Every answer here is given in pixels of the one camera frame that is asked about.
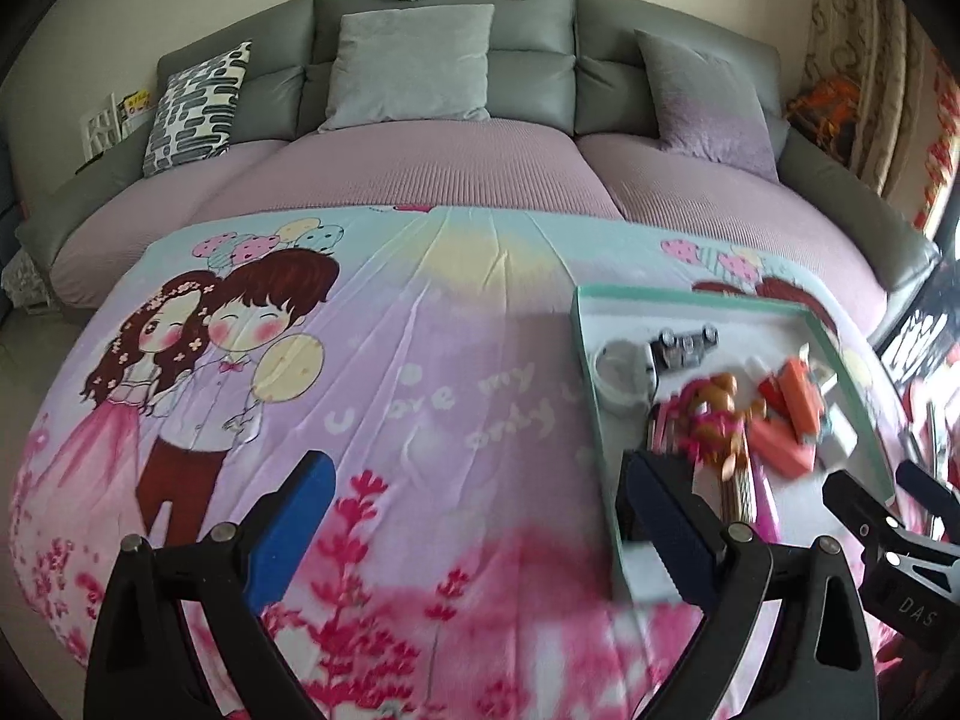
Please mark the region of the white power adapter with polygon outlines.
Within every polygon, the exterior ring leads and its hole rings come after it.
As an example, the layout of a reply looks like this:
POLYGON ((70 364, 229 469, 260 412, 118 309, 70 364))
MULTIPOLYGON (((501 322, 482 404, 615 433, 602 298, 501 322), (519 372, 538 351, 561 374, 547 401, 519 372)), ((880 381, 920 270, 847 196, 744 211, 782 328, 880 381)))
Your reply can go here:
POLYGON ((828 408, 825 419, 827 422, 818 444, 817 457, 825 468, 835 468, 846 463, 854 455, 859 437, 856 429, 838 405, 828 408))

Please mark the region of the black toy car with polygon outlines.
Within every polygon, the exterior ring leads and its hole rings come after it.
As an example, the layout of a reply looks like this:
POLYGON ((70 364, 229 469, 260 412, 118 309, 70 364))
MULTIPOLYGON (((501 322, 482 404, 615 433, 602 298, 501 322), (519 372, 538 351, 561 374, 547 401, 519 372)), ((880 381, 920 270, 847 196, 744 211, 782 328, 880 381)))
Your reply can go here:
POLYGON ((719 330, 705 323, 700 330, 674 332, 664 328, 651 341, 651 351, 659 372, 690 371, 703 364, 704 358, 715 351, 719 330))

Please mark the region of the brown patterned box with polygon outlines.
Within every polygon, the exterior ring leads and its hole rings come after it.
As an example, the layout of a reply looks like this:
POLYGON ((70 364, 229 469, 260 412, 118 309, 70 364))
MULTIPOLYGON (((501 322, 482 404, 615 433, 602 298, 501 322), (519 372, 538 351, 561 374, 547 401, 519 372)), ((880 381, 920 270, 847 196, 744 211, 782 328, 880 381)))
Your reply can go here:
POLYGON ((729 457, 722 465, 721 511, 727 523, 757 523, 757 493, 747 460, 729 457))

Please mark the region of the brown puppy toy pink outfit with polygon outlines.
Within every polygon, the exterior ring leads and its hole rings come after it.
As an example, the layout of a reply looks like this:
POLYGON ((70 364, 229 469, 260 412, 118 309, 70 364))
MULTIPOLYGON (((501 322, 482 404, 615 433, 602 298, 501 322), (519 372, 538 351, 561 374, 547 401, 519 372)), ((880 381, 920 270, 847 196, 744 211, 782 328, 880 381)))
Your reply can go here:
POLYGON ((750 463, 747 421, 766 415, 763 398, 739 408, 739 381, 731 372, 693 379, 678 394, 658 401, 647 423, 647 448, 654 454, 675 454, 693 465, 706 465, 721 479, 729 457, 750 463))

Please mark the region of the patterned beige curtain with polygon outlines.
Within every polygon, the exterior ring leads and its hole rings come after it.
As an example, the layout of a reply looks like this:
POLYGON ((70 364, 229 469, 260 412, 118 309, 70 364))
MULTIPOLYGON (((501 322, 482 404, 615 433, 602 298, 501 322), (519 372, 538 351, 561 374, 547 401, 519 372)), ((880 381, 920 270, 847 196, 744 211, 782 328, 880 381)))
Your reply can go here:
POLYGON ((832 75, 861 88, 863 184, 932 238, 958 177, 958 78, 903 0, 812 0, 800 94, 832 75))

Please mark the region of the black white patterned cushion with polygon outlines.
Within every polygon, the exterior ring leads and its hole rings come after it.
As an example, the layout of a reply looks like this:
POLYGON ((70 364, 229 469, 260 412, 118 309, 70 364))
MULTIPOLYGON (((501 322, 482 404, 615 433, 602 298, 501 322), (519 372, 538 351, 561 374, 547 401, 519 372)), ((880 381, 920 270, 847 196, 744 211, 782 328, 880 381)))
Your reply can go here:
POLYGON ((167 78, 146 140, 145 177, 216 158, 228 149, 251 49, 251 41, 244 41, 167 78))

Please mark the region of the orange red decoration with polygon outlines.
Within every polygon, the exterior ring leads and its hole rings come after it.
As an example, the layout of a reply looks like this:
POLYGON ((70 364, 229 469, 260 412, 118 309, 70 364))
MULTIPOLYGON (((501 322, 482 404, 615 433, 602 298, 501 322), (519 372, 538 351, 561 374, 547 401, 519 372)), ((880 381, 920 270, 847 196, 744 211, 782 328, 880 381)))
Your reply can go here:
POLYGON ((832 75, 818 80, 786 107, 786 119, 809 142, 849 166, 859 121, 861 88, 851 78, 832 75))

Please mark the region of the pink sofa seat cover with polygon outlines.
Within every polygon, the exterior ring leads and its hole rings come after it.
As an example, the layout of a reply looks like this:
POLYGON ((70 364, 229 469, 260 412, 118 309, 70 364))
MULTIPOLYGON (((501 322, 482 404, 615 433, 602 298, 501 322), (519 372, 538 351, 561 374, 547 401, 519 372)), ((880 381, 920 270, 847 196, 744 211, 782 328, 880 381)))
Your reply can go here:
POLYGON ((241 143, 149 179, 98 164, 68 190, 91 179, 106 201, 68 236, 49 270, 55 296, 76 309, 98 307, 149 244, 181 227, 348 205, 625 220, 729 242, 732 254, 709 259, 715 278, 763 273, 761 254, 799 263, 864 333, 878 330, 892 305, 866 255, 799 190, 623 133, 571 140, 527 122, 397 122, 241 143))

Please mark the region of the grey sofa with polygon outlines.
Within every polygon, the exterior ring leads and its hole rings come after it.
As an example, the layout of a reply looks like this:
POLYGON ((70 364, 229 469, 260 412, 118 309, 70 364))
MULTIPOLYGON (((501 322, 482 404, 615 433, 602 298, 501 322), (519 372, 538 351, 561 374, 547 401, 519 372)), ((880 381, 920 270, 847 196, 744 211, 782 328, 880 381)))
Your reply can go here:
MULTIPOLYGON (((833 288, 914 291, 939 249, 781 117, 779 57, 768 44, 644 0, 443 0, 493 11, 487 109, 579 143, 631 221, 766 250, 820 271, 833 288), (775 153, 762 179, 662 153, 643 32, 706 50, 754 87, 775 153)), ((163 55, 161 85, 249 44, 236 142, 291 142, 324 121, 345 16, 392 0, 288 0, 163 55)))

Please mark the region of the cartoon printed tablecloth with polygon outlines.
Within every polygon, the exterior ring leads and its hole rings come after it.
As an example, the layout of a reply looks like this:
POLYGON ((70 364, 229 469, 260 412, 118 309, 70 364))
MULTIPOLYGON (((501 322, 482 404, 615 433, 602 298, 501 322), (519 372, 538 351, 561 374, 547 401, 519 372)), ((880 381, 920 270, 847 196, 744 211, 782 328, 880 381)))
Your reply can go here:
POLYGON ((790 302, 724 242, 537 211, 260 213, 151 244, 29 434, 10 556, 88 718, 636 718, 703 616, 615 595, 571 318, 588 284, 790 302), (242 521, 308 450, 334 500, 285 596, 242 521))

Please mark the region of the light grey cushion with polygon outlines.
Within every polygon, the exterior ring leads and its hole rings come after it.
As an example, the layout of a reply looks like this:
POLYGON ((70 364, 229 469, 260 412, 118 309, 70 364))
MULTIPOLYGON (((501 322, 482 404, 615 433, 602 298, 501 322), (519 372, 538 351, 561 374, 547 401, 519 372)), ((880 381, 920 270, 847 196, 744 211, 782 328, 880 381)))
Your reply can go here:
POLYGON ((492 4, 343 16, 322 128, 486 121, 493 16, 492 4))

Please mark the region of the white round wrist device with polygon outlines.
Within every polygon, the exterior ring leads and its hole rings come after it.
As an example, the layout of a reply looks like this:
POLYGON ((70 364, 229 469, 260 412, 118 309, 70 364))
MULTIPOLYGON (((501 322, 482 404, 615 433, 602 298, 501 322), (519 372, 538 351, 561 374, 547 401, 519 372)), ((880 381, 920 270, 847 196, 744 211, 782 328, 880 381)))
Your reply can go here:
POLYGON ((652 405, 659 374, 649 343, 614 338, 592 358, 592 377, 601 405, 614 415, 626 415, 652 405))

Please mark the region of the purple grey cushion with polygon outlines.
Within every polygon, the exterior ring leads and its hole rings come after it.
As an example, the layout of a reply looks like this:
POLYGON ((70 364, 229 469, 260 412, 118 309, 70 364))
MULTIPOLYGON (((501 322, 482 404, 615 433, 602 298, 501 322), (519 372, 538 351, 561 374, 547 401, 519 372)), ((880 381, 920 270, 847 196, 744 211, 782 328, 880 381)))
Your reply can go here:
POLYGON ((776 182, 760 98, 747 76, 716 55, 636 32, 665 153, 709 161, 776 182))

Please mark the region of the orange blue toy case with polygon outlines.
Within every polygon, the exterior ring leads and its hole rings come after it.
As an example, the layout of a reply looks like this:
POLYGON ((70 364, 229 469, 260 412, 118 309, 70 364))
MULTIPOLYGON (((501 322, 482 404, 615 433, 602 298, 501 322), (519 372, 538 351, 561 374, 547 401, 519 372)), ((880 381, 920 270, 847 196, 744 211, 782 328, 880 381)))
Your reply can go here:
POLYGON ((783 478, 799 479, 812 473, 817 447, 830 422, 825 395, 837 383, 830 367, 799 355, 789 356, 758 387, 766 415, 747 421, 750 452, 783 478))

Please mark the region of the teal rimmed white tray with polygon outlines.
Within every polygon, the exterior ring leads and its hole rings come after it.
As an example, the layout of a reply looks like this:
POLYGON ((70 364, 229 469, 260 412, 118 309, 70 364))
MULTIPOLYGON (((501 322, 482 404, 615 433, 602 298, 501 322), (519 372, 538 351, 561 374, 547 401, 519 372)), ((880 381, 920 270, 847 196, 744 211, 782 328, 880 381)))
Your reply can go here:
POLYGON ((742 520, 768 541, 839 535, 820 499, 832 470, 884 504, 895 499, 878 432, 889 398, 878 360, 809 307, 588 284, 571 318, 620 600, 679 598, 628 499, 635 450, 672 457, 719 520, 742 520))

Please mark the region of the white papers beside sofa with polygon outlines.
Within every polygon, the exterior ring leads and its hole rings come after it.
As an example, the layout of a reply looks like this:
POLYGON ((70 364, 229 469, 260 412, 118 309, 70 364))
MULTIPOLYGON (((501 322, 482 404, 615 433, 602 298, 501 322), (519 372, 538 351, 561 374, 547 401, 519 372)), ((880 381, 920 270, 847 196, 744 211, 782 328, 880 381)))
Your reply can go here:
POLYGON ((151 109, 153 93, 149 89, 137 89, 122 99, 110 93, 80 117, 83 158, 94 160, 121 143, 148 121, 151 109))

